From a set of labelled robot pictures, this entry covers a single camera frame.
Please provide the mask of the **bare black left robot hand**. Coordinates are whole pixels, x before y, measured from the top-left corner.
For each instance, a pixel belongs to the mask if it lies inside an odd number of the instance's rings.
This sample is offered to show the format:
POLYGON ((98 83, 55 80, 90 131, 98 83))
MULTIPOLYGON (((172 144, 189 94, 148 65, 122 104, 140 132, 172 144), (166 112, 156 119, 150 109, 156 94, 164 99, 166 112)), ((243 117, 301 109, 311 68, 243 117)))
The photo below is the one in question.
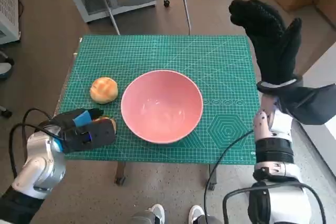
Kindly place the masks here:
POLYGON ((87 125, 93 120, 98 119, 103 113, 104 110, 99 108, 75 109, 54 116, 50 120, 50 123, 59 126, 62 130, 67 130, 87 125))

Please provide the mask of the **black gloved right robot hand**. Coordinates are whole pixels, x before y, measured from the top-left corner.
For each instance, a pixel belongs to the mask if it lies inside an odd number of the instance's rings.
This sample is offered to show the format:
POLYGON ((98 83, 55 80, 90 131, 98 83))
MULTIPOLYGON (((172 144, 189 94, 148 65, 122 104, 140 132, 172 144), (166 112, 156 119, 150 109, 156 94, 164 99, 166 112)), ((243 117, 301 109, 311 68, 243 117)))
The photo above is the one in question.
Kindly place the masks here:
POLYGON ((278 85, 294 79, 301 18, 286 26, 276 9, 259 0, 233 0, 228 9, 230 21, 242 27, 253 44, 261 80, 278 85))

